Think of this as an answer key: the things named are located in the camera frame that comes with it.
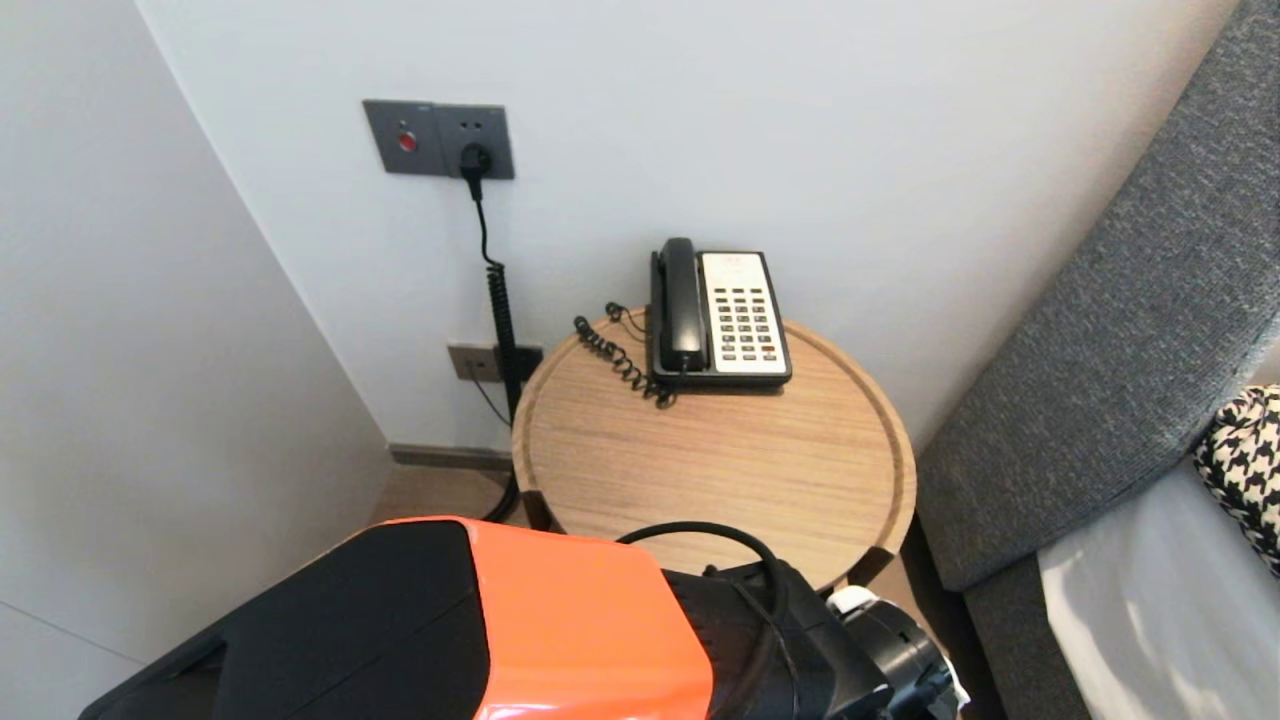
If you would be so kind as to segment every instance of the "houndstooth pillow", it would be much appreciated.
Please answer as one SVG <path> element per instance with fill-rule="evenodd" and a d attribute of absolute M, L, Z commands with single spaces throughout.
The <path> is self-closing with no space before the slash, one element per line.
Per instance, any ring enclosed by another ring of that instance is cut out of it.
<path fill-rule="evenodd" d="M 1194 452 L 1217 503 L 1280 579 L 1280 386 L 1253 386 L 1217 411 Z"/>

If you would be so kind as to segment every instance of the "black cable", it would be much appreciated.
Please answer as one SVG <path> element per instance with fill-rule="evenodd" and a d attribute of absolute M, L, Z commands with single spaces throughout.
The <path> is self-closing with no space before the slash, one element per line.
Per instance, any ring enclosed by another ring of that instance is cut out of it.
<path fill-rule="evenodd" d="M 480 382 L 475 379 L 475 374 L 471 375 L 471 379 L 475 380 L 476 389 L 484 396 L 489 407 L 509 428 L 516 420 L 516 407 L 520 405 L 521 391 L 516 355 L 516 329 L 512 324 L 511 299 L 507 293 L 507 268 L 489 256 L 489 224 L 484 218 L 484 204 L 481 202 L 484 193 L 480 190 L 480 178 L 493 167 L 493 158 L 484 146 L 472 142 L 462 149 L 460 165 L 462 177 L 467 181 L 467 187 L 471 191 L 471 200 L 476 204 L 476 217 L 480 219 L 480 256 L 489 265 L 485 270 L 485 277 L 489 281 L 489 304 L 493 307 L 493 325 L 498 334 L 498 366 L 502 370 L 502 382 L 507 389 L 506 418 L 503 418 L 502 413 L 498 413 L 493 401 L 489 400 L 489 395 L 480 387 Z M 502 523 L 511 516 L 520 503 L 520 483 L 516 482 L 515 466 L 508 473 L 502 498 L 483 518 L 488 523 Z"/>
<path fill-rule="evenodd" d="M 717 573 L 712 573 L 709 577 L 714 578 L 716 575 Z M 754 610 L 773 633 L 778 651 L 782 652 L 782 665 L 786 666 L 787 676 L 791 679 L 791 720 L 796 720 L 800 717 L 800 670 L 796 667 L 795 659 L 791 657 L 791 651 L 787 650 L 787 642 L 782 637 L 782 628 L 778 626 L 773 616 L 760 605 L 760 601 L 755 600 L 755 596 L 742 587 L 742 583 L 730 582 L 730 587 L 737 591 L 737 594 L 742 596 L 742 601 L 746 602 L 748 607 Z"/>
<path fill-rule="evenodd" d="M 626 305 L 621 305 L 618 302 L 605 302 L 604 311 L 609 315 L 609 319 L 613 320 L 614 323 L 622 322 L 622 314 L 626 313 L 627 320 L 631 322 L 631 327 L 640 331 L 641 333 L 645 332 L 645 329 L 640 327 L 640 323 L 637 323 L 636 319 L 631 316 L 631 309 L 627 307 Z"/>
<path fill-rule="evenodd" d="M 498 366 L 502 369 L 502 383 L 507 388 L 508 418 L 516 419 L 520 405 L 520 360 L 516 355 L 516 328 L 512 325 L 511 299 L 507 293 L 507 266 L 489 258 L 489 225 L 484 219 L 484 204 L 476 200 L 476 217 L 480 218 L 480 256 L 489 268 L 489 304 L 493 306 L 493 325 L 498 333 Z"/>
<path fill-rule="evenodd" d="M 764 582 L 772 591 L 769 616 L 773 619 L 774 625 L 782 623 L 782 616 L 787 609 L 787 587 L 782 582 L 782 564 L 778 562 L 773 551 L 771 551 L 767 544 L 760 542 L 754 536 L 744 533 L 737 528 L 721 525 L 718 523 L 680 521 L 641 528 L 622 536 L 617 539 L 617 542 L 628 544 L 641 539 L 673 533 L 703 533 L 719 536 L 722 538 L 745 544 L 755 551 L 755 553 L 760 556 L 760 565 L 764 569 Z M 769 662 L 773 660 L 773 652 L 777 650 L 777 643 L 780 643 L 780 641 L 781 633 L 774 634 L 769 624 L 764 624 L 764 626 L 760 628 L 760 634 L 755 639 L 755 648 L 751 652 L 751 657 L 748 660 L 746 669 L 742 671 L 741 678 L 739 678 L 737 684 L 733 685 L 728 697 L 721 702 L 719 707 L 708 714 L 709 717 L 713 720 L 739 717 L 745 714 L 748 708 L 750 708 L 751 702 L 759 692 L 760 684 L 764 682 L 764 676 L 769 670 Z"/>
<path fill-rule="evenodd" d="M 471 382 L 476 384 L 476 389 L 479 389 L 480 395 L 484 396 L 484 401 L 489 404 L 489 410 L 493 410 L 493 414 L 497 415 L 499 420 L 502 420 L 502 424 L 509 428 L 511 420 L 508 420 L 506 415 L 503 415 L 502 411 L 498 410 L 498 406 L 494 405 L 492 400 L 489 400 L 489 393 L 484 391 L 484 386 L 481 386 L 480 380 L 476 379 L 476 373 L 475 369 L 471 366 L 471 363 L 467 363 L 467 374 L 471 375 Z"/>
<path fill-rule="evenodd" d="M 658 407 L 663 410 L 676 404 L 676 389 L 668 388 L 645 374 L 627 356 L 626 348 L 595 332 L 590 320 L 582 315 L 573 318 L 573 329 L 577 331 L 577 337 L 582 340 L 584 345 L 613 365 L 613 372 L 622 375 L 623 382 L 631 383 L 631 389 L 640 391 L 646 400 L 657 397 Z"/>
<path fill-rule="evenodd" d="M 630 337 L 631 340 L 639 342 L 640 345 L 645 343 L 645 338 L 636 336 L 636 332 L 634 329 L 631 329 L 631 328 L 628 328 L 626 325 L 622 325 L 622 331 L 625 333 L 627 333 L 627 337 Z"/>

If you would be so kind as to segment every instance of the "bed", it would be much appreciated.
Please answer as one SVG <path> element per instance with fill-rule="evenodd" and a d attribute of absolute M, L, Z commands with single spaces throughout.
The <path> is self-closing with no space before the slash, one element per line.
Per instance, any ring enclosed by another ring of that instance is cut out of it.
<path fill-rule="evenodd" d="M 920 454 L 920 523 L 1010 717 L 1280 716 L 1280 583 L 1185 461 L 1276 363 L 1277 65 L 1280 3 L 1244 0 Z"/>

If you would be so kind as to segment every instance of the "wall outlet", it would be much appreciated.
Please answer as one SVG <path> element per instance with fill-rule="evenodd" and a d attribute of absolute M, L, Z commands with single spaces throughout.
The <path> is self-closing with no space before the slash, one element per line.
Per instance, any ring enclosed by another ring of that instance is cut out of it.
<path fill-rule="evenodd" d="M 502 366 L 498 363 L 497 345 L 453 343 L 449 346 L 449 360 L 460 380 L 475 377 L 481 383 L 500 383 Z M 539 363 L 543 361 L 543 348 L 536 345 L 517 345 L 516 361 L 521 382 L 527 380 Z"/>
<path fill-rule="evenodd" d="M 485 179 L 513 179 L 516 164 L 502 105 L 436 105 L 404 100 L 365 100 L 365 117 L 388 173 L 462 177 L 462 149 L 489 149 Z"/>
<path fill-rule="evenodd" d="M 493 168 L 484 179 L 515 179 L 516 163 L 507 137 L 507 110 L 502 105 L 436 105 L 435 128 L 451 178 L 462 177 L 462 149 L 479 142 L 489 149 Z"/>

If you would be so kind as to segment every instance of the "gray wall plate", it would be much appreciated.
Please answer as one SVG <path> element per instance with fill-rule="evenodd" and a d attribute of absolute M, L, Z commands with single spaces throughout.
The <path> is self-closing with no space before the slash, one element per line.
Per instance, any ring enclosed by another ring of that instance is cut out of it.
<path fill-rule="evenodd" d="M 374 132 L 378 154 L 388 173 L 413 176 L 447 176 L 448 167 L 440 154 L 440 140 L 435 131 L 435 106 L 430 102 L 401 100 L 365 100 L 369 129 Z M 401 133 L 412 133 L 417 149 L 408 152 L 401 147 Z"/>
<path fill-rule="evenodd" d="M 365 100 L 365 115 L 388 173 L 462 177 L 458 160 L 468 142 L 489 149 L 493 169 L 485 179 L 512 179 L 516 167 L 500 105 L 436 105 L 404 100 Z M 401 146 L 411 133 L 412 151 Z"/>

